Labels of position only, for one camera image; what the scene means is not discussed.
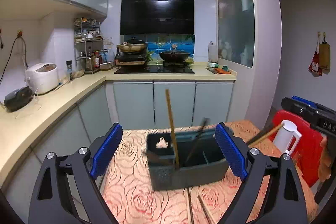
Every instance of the rice cooker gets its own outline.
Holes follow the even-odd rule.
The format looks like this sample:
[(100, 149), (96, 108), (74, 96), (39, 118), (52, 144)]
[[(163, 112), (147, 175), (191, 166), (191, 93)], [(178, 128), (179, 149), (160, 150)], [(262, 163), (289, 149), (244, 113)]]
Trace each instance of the rice cooker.
[(57, 66), (39, 63), (26, 71), (26, 80), (33, 93), (44, 94), (58, 86)]

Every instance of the hanging bag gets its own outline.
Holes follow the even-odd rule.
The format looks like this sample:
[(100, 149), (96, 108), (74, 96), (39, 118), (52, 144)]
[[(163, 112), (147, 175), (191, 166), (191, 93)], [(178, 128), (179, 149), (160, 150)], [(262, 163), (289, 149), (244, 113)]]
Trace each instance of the hanging bag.
[(320, 36), (321, 36), (321, 33), (318, 32), (315, 54), (314, 54), (312, 62), (310, 63), (310, 66), (309, 66), (309, 71), (312, 73), (313, 76), (316, 76), (316, 77), (322, 76), (322, 69), (319, 67), (319, 65), (320, 65), (320, 55), (317, 52), (319, 50), (318, 46), (320, 44)]
[(326, 34), (323, 33), (322, 44), (319, 44), (320, 68), (330, 70), (330, 45), (326, 42)]

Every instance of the beige countertop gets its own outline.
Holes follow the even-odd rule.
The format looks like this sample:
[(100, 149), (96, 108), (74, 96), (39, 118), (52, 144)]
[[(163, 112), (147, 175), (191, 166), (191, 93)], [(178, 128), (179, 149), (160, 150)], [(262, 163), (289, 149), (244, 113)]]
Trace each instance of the beige countertop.
[(88, 92), (106, 80), (236, 80), (230, 75), (214, 75), (205, 69), (206, 63), (191, 66), (194, 74), (134, 73), (114, 74), (116, 69), (84, 75), (55, 91), (34, 98), (28, 105), (8, 113), (0, 108), (0, 186), (29, 146), (58, 117)]

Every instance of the red chair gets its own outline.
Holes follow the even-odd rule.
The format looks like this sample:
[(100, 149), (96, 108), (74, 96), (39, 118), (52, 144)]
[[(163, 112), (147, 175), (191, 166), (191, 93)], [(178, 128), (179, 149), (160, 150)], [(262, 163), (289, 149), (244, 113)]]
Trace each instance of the red chair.
[[(283, 120), (289, 120), (296, 124), (297, 130), (302, 134), (302, 137), (292, 153), (292, 157), (298, 158), (297, 165), (302, 171), (302, 177), (307, 182), (309, 187), (312, 187), (318, 178), (318, 169), (322, 147), (320, 143), (323, 139), (322, 135), (310, 128), (310, 123), (306, 122), (300, 116), (295, 115), (286, 110), (279, 110), (272, 122), (274, 126), (279, 125)], [(269, 139), (274, 140), (276, 133), (271, 135)]]

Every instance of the floral tablecloth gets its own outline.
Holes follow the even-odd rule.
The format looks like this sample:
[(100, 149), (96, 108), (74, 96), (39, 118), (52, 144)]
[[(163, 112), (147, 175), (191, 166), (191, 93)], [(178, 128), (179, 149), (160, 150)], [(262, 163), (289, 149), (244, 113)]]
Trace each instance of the floral tablecloth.
[[(249, 121), (226, 123), (235, 136), (249, 140), (259, 130)], [(190, 131), (198, 127), (177, 128), (175, 131)], [(106, 175), (103, 197), (120, 224), (188, 224), (189, 207), (186, 189), (153, 191), (149, 176), (146, 149), (148, 133), (170, 132), (170, 129), (124, 130), (123, 139), (113, 157)], [(265, 155), (279, 157), (281, 152), (269, 139), (256, 145)], [(265, 197), (269, 177), (264, 177), (256, 203), (248, 221), (258, 216)], [(308, 219), (311, 221), (318, 206), (309, 186), (300, 176), (307, 205)], [(219, 220), (233, 200), (241, 184), (240, 178), (229, 168), (221, 181), (190, 188), (195, 224), (208, 223), (198, 195), (204, 199), (215, 220)]]

